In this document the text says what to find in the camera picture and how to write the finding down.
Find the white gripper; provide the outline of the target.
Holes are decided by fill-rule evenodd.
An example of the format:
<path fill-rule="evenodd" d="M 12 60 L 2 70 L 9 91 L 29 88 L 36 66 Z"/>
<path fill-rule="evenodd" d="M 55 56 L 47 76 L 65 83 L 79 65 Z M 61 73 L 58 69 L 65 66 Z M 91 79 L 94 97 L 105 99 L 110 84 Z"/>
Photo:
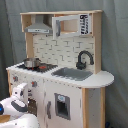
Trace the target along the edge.
<path fill-rule="evenodd" d="M 15 109 L 26 109 L 28 107 L 28 84 L 21 83 L 13 88 L 11 105 Z"/>

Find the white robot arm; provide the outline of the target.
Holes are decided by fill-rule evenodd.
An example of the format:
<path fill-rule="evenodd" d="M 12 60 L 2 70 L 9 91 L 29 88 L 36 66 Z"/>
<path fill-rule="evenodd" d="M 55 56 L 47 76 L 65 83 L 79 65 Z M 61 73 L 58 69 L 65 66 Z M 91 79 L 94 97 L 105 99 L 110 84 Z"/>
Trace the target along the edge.
<path fill-rule="evenodd" d="M 0 101 L 0 115 L 10 119 L 0 128 L 40 128 L 37 117 L 28 112 L 28 85 L 21 83 L 13 88 L 12 95 Z"/>

